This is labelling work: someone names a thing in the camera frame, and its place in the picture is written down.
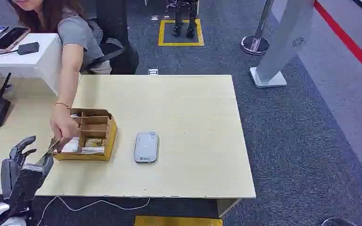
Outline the person's left hand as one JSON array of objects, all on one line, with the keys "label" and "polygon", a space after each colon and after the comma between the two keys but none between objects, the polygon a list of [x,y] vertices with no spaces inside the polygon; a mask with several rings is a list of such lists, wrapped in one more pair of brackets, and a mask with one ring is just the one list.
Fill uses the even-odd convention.
[{"label": "person's left hand", "polygon": [[79,124],[71,117],[71,109],[61,103],[56,102],[53,106],[50,125],[54,138],[59,141],[56,152],[60,153],[63,147],[80,133]]}]

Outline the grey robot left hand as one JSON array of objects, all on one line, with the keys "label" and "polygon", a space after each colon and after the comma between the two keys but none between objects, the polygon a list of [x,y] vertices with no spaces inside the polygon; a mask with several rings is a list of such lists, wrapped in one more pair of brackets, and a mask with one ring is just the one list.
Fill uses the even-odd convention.
[{"label": "grey robot left hand", "polygon": [[1,189],[3,202],[9,206],[5,216],[19,216],[20,213],[31,209],[36,191],[42,187],[48,176],[54,160],[52,153],[47,151],[37,163],[26,163],[28,155],[36,149],[23,150],[36,140],[29,136],[21,140],[9,152],[9,157],[1,164]]}]

